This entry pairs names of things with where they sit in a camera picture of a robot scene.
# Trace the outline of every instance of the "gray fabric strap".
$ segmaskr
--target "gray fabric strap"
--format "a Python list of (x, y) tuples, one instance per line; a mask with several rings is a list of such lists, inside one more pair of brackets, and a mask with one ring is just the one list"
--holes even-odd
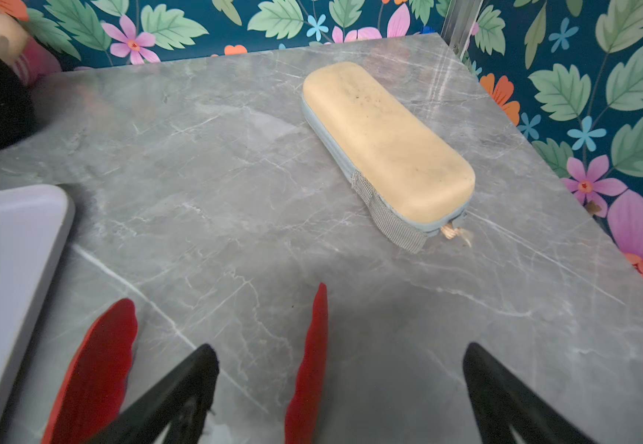
[(393, 214), (363, 174), (358, 171), (353, 173), (351, 187), (361, 196), (373, 222), (390, 242), (411, 253), (417, 253), (422, 249), (427, 235)]

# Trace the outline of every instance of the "case lid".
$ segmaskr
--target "case lid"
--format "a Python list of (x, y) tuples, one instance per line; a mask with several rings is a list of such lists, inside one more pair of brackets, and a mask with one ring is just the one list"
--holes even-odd
[(355, 167), (401, 216), (433, 223), (464, 205), (474, 170), (361, 66), (304, 80), (304, 99)]

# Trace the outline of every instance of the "floral wallpaper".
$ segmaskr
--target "floral wallpaper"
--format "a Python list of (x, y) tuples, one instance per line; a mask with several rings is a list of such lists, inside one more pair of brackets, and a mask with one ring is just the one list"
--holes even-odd
[(63, 69), (156, 63), (439, 31), (450, 0), (25, 0)]
[(464, 63), (643, 277), (643, 0), (487, 0)]

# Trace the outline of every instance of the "pencil case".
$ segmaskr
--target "pencil case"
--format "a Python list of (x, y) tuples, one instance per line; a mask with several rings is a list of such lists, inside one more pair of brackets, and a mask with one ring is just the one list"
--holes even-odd
[(417, 253), (438, 231), (459, 228), (474, 170), (361, 66), (309, 74), (302, 108), (391, 242)]

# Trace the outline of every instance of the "white tray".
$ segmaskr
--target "white tray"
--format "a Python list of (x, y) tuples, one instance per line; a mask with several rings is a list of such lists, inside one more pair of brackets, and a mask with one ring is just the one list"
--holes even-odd
[(53, 185), (0, 191), (0, 418), (74, 214)]

